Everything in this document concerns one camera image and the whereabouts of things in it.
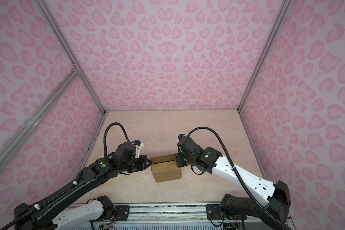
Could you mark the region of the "brown cardboard paper box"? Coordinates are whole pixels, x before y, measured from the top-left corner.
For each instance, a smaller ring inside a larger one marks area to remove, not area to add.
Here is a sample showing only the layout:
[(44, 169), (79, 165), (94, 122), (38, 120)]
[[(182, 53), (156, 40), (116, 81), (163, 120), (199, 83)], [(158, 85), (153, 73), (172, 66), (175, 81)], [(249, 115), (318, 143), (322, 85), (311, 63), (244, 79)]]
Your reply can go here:
[(157, 183), (181, 179), (181, 169), (176, 165), (176, 154), (152, 157), (151, 172)]

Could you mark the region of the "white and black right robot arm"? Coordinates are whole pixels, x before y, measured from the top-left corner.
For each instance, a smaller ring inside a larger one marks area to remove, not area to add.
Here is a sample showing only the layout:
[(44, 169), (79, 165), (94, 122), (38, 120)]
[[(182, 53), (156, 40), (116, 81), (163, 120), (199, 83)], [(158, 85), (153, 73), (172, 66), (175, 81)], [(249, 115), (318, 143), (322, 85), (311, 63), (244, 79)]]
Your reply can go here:
[(288, 185), (258, 177), (231, 164), (229, 159), (214, 148), (202, 149), (190, 137), (181, 134), (177, 138), (177, 167), (196, 167), (201, 173), (219, 176), (246, 192), (248, 197), (225, 195), (218, 206), (224, 219), (251, 216), (259, 218), (274, 230), (287, 230), (291, 199)]

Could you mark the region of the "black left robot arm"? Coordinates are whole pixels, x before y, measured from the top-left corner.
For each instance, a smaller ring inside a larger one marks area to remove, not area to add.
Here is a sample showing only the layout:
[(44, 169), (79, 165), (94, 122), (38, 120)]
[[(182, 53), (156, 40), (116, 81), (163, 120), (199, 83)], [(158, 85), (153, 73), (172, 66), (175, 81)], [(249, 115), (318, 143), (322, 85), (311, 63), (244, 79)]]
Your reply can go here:
[(41, 230), (53, 225), (53, 219), (73, 202), (103, 185), (120, 173), (136, 173), (147, 169), (152, 161), (146, 155), (136, 156), (133, 143), (120, 144), (115, 152), (97, 159), (83, 168), (72, 182), (31, 205), (23, 203), (14, 209), (16, 230)]

